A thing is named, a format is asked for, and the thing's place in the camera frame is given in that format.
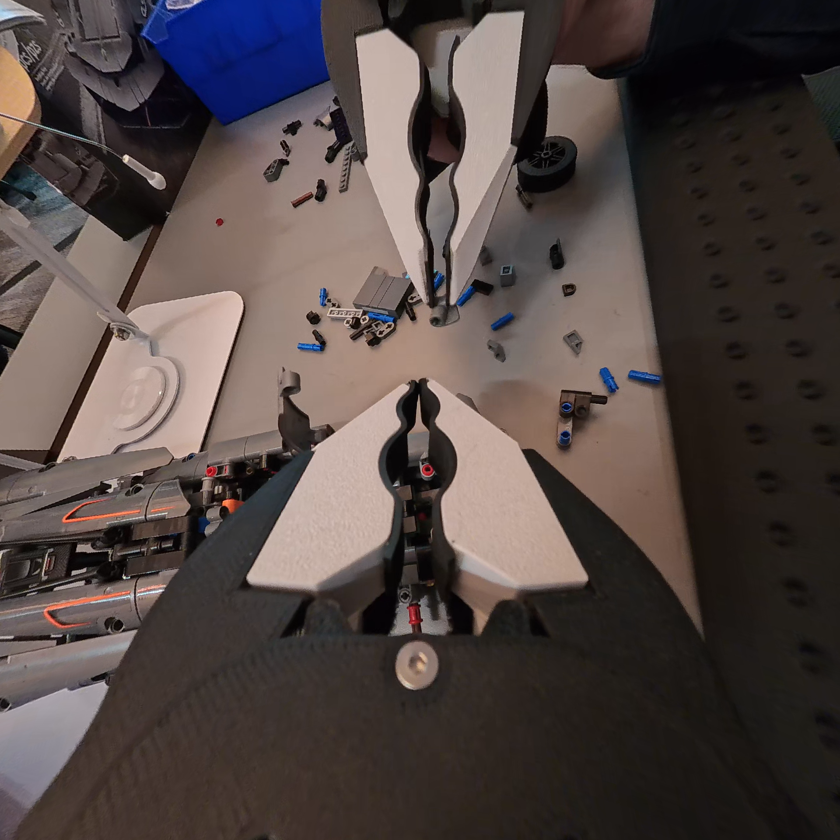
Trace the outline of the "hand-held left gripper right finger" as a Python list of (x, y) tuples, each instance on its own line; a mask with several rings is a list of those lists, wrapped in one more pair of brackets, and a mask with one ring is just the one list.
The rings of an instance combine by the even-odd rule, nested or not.
[(589, 577), (519, 444), (434, 380), (420, 381), (429, 455), (442, 481), (433, 507), (442, 593), (481, 631), (494, 608), (576, 591)]

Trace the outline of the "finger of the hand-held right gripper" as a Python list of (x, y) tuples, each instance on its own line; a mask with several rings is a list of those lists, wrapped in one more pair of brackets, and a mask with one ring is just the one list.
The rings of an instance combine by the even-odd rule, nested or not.
[(434, 305), (432, 246), (425, 224), (428, 183), (421, 129), (429, 127), (427, 69), (388, 28), (355, 41), (360, 72), (366, 171), (405, 270)]
[(524, 11), (491, 12), (453, 48), (449, 105), (461, 133), (450, 175), (455, 216), (447, 236), (447, 304), (469, 283), (508, 180)]

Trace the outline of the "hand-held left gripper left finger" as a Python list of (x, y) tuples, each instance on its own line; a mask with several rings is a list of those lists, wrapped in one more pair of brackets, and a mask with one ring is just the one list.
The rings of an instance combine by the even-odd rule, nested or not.
[(312, 450), (246, 576), (260, 592), (327, 599), (360, 631), (390, 631), (404, 562), (403, 499), (416, 381)]

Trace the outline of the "black lego assembly blue pins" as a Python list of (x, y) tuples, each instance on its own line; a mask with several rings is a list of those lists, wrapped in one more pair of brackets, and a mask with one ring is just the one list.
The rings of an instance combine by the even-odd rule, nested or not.
[(585, 420), (593, 405), (607, 404), (607, 395), (591, 392), (564, 390), (560, 394), (559, 417), (556, 427), (556, 445), (559, 449), (571, 446), (574, 421)]

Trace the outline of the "grey lego car model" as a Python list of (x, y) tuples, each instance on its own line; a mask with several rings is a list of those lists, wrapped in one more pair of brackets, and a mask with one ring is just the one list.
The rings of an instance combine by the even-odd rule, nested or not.
[[(246, 576), (312, 450), (340, 431), (310, 424), (294, 401), (300, 389), (299, 375), (283, 370), (276, 431), (182, 458), (143, 449), (69, 458), (2, 479), (2, 712), (108, 684), (178, 571), (214, 534), (227, 534), (236, 511), (265, 488), (276, 493), (278, 511), (258, 526), (253, 559), (234, 588), (267, 592), (251, 588)], [(404, 562), (392, 630), (357, 630), (336, 602), (291, 595), (303, 607), (333, 604), (351, 632), (423, 628), (423, 599), (435, 585), (433, 505), (442, 481), (429, 432), (414, 426), (407, 445), (395, 487), (404, 508)]]

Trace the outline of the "person's right forearm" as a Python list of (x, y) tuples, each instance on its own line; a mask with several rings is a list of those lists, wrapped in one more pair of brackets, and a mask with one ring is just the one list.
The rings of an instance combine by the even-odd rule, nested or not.
[(644, 53), (603, 78), (812, 75), (838, 66), (838, 1), (656, 1)]

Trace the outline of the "pile of loose lego pieces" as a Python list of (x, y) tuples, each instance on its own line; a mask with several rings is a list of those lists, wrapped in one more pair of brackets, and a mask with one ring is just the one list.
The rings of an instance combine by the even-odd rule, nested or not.
[[(344, 114), (340, 106), (339, 98), (335, 97), (332, 100), (332, 107), (328, 107), (325, 112), (322, 112), (314, 121), (315, 125), (320, 125), (322, 128), (332, 130), (334, 132), (334, 140), (327, 148), (325, 154), (325, 161), (332, 163), (336, 160), (339, 154), (341, 157), (341, 168), (339, 175), (339, 193), (344, 194), (349, 190), (350, 175), (353, 168), (353, 163), (361, 162), (361, 153), (356, 147), (356, 143), (350, 139), (348, 124), (344, 119)], [(282, 133), (284, 138), (286, 136), (296, 136), (302, 128), (302, 121), (299, 119), (290, 121), (283, 127)], [(285, 168), (288, 167), (289, 154), (291, 153), (291, 146), (286, 139), (280, 140), (280, 149), (283, 151), (283, 156), (271, 160), (262, 173), (263, 179), (266, 183), (276, 183), (279, 181)], [(293, 208), (298, 208), (302, 204), (309, 201), (316, 201), (322, 203), (328, 194), (328, 185), (325, 180), (319, 178), (316, 183), (314, 191), (308, 191), (300, 196), (296, 196), (291, 200)], [(354, 308), (343, 308), (340, 303), (330, 295), (329, 289), (322, 287), (319, 290), (318, 305), (323, 310), (310, 310), (307, 315), (307, 321), (314, 328), (320, 324), (321, 320), (341, 321), (343, 326), (349, 330), (351, 341), (358, 341), (364, 339), (364, 343), (370, 347), (375, 348), (380, 346), (384, 341), (391, 337), (396, 331), (396, 325), (403, 315), (407, 315), (410, 322), (417, 320), (416, 308), (423, 302), (422, 296), (414, 287), (409, 292), (405, 308), (399, 318), (388, 317), (384, 314), (374, 313), (372, 311), (364, 311)], [(312, 342), (299, 342), (297, 349), (300, 352), (321, 354), (328, 345), (326, 338), (317, 330), (312, 330)]]

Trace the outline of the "black lego wheel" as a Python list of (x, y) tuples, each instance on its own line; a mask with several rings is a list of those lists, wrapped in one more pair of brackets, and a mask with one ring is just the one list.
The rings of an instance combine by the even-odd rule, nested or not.
[(574, 176), (578, 147), (570, 138), (548, 136), (540, 147), (518, 163), (518, 186), (525, 193), (551, 193)]

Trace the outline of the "dark lego set box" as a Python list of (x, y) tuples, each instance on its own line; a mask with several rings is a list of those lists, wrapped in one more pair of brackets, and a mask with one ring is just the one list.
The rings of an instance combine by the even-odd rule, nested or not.
[(124, 240), (162, 225), (210, 112), (142, 36), (155, 1), (23, 1), (5, 35), (40, 103), (19, 160)]

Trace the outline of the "person's right hand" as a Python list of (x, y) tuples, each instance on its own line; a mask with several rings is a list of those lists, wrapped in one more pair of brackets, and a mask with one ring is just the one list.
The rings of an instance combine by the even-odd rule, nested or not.
[(655, 1), (565, 1), (552, 63), (594, 70), (634, 62), (645, 51)]

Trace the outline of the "blue plastic bin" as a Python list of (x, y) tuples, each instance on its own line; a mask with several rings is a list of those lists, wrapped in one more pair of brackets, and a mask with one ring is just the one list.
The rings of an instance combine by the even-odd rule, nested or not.
[(329, 78), (320, 1), (159, 2), (142, 36), (222, 124)]

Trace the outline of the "white metal book stand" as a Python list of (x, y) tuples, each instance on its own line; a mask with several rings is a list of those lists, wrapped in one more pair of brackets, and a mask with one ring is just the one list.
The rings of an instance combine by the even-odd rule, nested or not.
[(18, 211), (2, 203), (2, 231), (95, 313), (94, 340), (108, 343), (81, 405), (43, 461), (163, 447), (202, 447), (245, 304), (226, 290), (122, 312)]

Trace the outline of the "black dimpled mat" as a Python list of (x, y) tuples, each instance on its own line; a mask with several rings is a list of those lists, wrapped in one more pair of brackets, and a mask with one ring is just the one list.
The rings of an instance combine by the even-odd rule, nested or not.
[(622, 99), (707, 644), (838, 838), (838, 153), (799, 78)]

